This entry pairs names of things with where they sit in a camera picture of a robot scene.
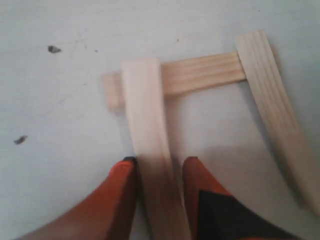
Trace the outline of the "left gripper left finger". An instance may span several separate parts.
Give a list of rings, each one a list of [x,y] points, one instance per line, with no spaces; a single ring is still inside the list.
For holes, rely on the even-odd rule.
[[[75,207],[22,240],[127,240],[138,199],[134,157],[117,162],[107,178]]]

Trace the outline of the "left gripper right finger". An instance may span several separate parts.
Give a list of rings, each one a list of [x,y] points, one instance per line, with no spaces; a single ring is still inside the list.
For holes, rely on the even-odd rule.
[[[230,194],[196,157],[182,166],[184,205],[194,240],[296,240]]]

